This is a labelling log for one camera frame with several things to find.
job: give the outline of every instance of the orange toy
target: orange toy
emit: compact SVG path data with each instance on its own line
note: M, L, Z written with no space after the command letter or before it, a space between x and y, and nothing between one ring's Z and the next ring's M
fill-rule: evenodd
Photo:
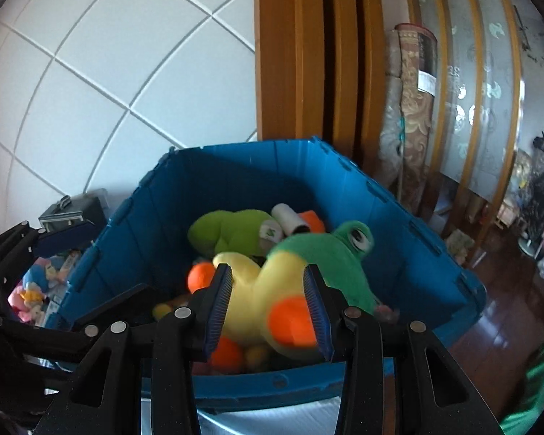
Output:
M316 346L304 296L291 296L274 304L268 314L268 330L279 344L286 347Z
M312 233L325 233L326 228L324 222L322 222L314 211L304 211L299 213L300 218L310 226L310 232Z
M244 368L244 351L235 341L222 335L208 363L220 373L238 374Z
M198 289L208 287L212 282L212 278L216 272L216 267L209 261L203 261L197 265L193 265L187 275L187 287L191 293L195 293Z

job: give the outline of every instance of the white label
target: white label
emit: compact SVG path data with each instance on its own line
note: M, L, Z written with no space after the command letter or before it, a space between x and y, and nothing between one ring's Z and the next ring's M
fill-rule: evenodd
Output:
M421 70L419 71L419 78L417 80L417 89L419 91L424 91L435 96L435 83L436 78L433 75Z

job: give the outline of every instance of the silver rivet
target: silver rivet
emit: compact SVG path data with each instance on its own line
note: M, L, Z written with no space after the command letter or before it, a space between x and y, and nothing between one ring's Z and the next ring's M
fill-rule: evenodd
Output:
M358 319L362 312L358 307L350 306L345 309L345 316L351 319Z
M191 309L189 307L178 307L175 309L174 314L178 319L187 319L191 315Z
M111 332L114 334L120 334L127 328L127 324L123 321L117 321L111 325Z
M413 332L417 332L418 334L422 334L427 330L427 326L421 321L413 321L409 324L409 327Z
M87 337L96 337L98 334L99 334L99 327L97 327L96 325L88 324L87 327L85 327L85 335Z

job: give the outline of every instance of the blue plastic bin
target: blue plastic bin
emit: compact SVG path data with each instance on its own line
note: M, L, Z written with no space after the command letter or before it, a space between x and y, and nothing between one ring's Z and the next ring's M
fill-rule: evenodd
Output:
M197 254L187 229L218 209L270 211L277 203L314 209L329 230L352 219L369 225L375 248L363 267L371 289L453 344L480 317L486 290L447 254L443 241L374 180L329 145L267 141L171 150L141 180L73 273L48 327L68 329L79 316L138 283L183 292ZM392 366L386 365L386 372ZM339 395L344 365L281 372L196 376L199 407L219 411L300 404ZM147 393L149 381L143 382Z

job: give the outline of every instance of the wooden floor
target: wooden floor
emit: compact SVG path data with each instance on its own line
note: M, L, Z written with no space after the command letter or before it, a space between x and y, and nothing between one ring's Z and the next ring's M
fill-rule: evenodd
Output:
M536 265L516 239L496 230L488 255L473 270L487 288L482 318L451 354L500 420L519 391L528 357L544 342L544 293L534 283ZM395 433L395 383L385 381L384 434Z

